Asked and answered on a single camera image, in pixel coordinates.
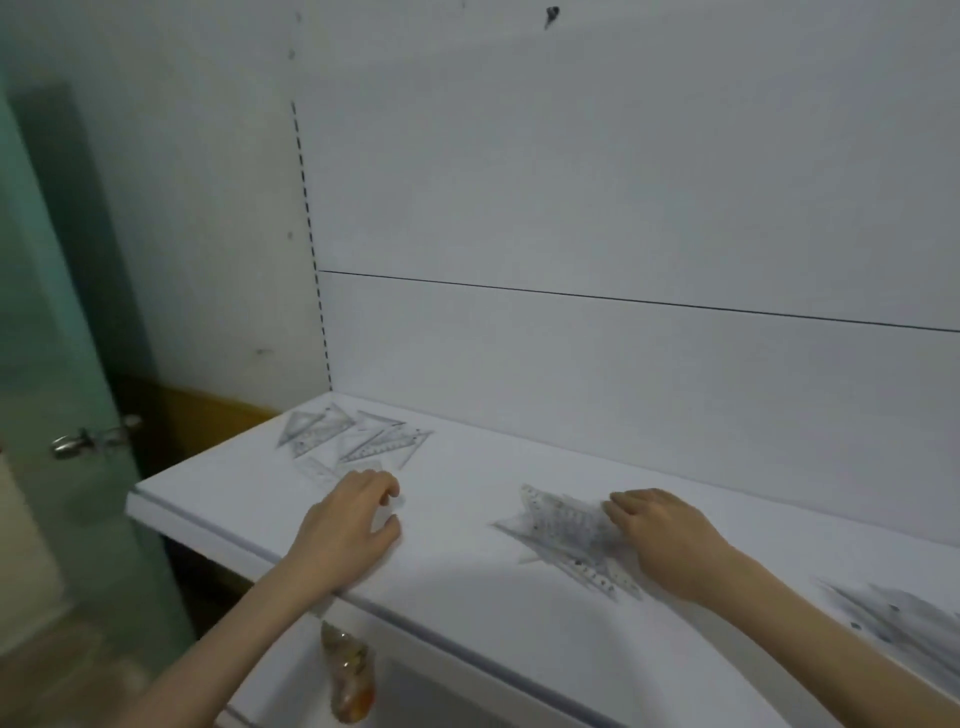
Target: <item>door handle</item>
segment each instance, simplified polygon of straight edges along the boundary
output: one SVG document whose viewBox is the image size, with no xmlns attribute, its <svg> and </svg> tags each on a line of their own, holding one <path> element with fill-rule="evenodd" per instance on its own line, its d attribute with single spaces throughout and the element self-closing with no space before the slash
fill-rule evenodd
<svg viewBox="0 0 960 728">
<path fill-rule="evenodd" d="M 130 444 L 131 433 L 142 426 L 143 418 L 139 415 L 124 415 L 123 424 L 119 427 L 112 427 L 95 435 L 91 435 L 86 428 L 81 428 L 76 435 L 58 437 L 50 443 L 50 452 L 55 460 L 70 460 L 85 452 L 122 448 Z"/>
<path fill-rule="evenodd" d="M 54 460 L 69 460 L 95 449 L 97 449 L 97 444 L 85 429 L 81 429 L 76 435 L 58 437 L 50 443 L 50 451 L 53 453 Z"/>
</svg>

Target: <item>hand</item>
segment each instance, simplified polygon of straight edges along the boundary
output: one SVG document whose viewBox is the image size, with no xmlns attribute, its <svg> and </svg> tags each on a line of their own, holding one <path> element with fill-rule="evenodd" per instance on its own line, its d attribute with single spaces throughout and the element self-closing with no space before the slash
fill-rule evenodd
<svg viewBox="0 0 960 728">
<path fill-rule="evenodd" d="M 603 509 L 636 549 L 643 572 L 681 599 L 708 606 L 746 558 L 704 514 L 666 491 L 611 493 Z"/>
<path fill-rule="evenodd" d="M 377 506 L 399 495 L 399 483 L 389 473 L 353 472 L 307 511 L 279 564 L 307 605 L 359 579 L 400 537 L 396 516 L 371 533 Z"/>
</svg>

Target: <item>green glass door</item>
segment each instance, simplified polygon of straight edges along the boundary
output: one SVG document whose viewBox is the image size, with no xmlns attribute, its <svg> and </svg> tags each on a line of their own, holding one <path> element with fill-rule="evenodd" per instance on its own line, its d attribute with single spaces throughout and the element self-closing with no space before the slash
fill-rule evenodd
<svg viewBox="0 0 960 728">
<path fill-rule="evenodd" d="M 52 444 L 64 437 L 75 439 L 60 441 L 58 459 Z M 193 637 L 158 537 L 124 515 L 138 476 L 123 438 L 34 170 L 0 99 L 0 449 L 75 614 L 156 673 Z"/>
</svg>

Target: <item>white wall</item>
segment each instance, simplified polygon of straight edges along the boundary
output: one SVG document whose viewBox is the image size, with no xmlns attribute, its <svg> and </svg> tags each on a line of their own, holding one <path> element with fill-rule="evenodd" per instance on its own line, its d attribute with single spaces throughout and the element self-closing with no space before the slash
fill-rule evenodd
<svg viewBox="0 0 960 728">
<path fill-rule="evenodd" d="M 300 24 L 334 388 L 960 544 L 960 13 L 543 11 Z"/>
<path fill-rule="evenodd" d="M 295 24 L 291 2 L 0 2 L 8 87 L 70 83 L 106 193 L 134 297 L 88 310 L 109 369 L 273 407 L 325 391 Z"/>
</svg>

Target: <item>white countertop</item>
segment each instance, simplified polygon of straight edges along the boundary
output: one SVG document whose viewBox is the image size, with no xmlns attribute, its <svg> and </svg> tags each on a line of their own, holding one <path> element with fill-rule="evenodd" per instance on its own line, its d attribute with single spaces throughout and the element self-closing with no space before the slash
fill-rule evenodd
<svg viewBox="0 0 960 728">
<path fill-rule="evenodd" d="M 521 565 L 524 548 L 489 524 L 520 511 L 522 483 L 593 501 L 611 490 L 663 488 L 821 606 L 816 577 L 896 587 L 960 612 L 956 548 L 353 397 L 327 394 L 297 409 L 319 412 L 332 400 L 351 414 L 434 431 L 398 473 L 401 543 L 344 598 L 548 701 L 584 709 L 588 722 L 719 728 L 829 718 L 713 615 L 656 590 L 612 602 L 543 563 Z M 276 447 L 285 422 L 271 420 L 138 489 L 275 561 L 324 495 Z"/>
</svg>

